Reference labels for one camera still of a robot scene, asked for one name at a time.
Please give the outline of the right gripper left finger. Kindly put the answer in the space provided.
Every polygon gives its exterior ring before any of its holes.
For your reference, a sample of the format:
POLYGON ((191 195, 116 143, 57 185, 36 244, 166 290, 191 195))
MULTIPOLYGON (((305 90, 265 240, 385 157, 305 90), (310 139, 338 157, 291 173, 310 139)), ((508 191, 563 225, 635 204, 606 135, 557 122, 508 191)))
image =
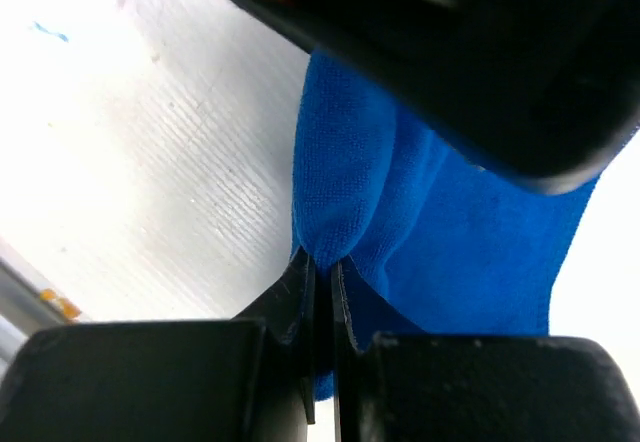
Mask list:
POLYGON ((298 251, 230 319, 66 323, 46 310, 1 383, 5 441, 303 441, 315 267, 298 251))

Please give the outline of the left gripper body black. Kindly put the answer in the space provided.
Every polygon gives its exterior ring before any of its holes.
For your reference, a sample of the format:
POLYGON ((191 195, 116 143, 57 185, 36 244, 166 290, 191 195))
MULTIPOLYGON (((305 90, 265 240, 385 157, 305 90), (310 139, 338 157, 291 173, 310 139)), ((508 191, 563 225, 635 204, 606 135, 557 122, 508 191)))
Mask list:
POLYGON ((639 123, 639 0, 230 1, 539 192, 601 173, 639 123))

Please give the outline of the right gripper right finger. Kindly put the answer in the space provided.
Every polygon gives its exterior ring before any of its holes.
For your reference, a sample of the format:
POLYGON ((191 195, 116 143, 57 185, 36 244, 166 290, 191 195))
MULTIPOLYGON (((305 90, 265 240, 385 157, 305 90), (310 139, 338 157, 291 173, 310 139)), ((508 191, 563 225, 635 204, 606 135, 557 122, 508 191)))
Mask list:
POLYGON ((635 441, 612 357, 568 337, 426 333, 353 262, 331 273, 340 441, 635 441))

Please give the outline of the blue towel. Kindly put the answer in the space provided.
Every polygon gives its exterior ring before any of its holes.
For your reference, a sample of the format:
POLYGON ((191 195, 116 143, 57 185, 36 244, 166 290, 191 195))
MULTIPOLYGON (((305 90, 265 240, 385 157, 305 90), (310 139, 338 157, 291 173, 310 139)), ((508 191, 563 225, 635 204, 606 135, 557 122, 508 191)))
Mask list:
POLYGON ((321 52, 309 59, 292 245, 323 274, 350 257, 425 331, 546 335, 552 287, 593 190, 513 186, 353 69, 321 52))

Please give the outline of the aluminium rail frame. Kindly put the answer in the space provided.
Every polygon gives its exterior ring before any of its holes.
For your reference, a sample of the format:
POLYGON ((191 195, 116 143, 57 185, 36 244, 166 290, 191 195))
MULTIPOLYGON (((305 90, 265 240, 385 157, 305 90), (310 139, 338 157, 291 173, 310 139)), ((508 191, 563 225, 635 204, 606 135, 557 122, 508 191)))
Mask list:
POLYGON ((34 333, 90 318, 1 240, 1 370, 34 333))

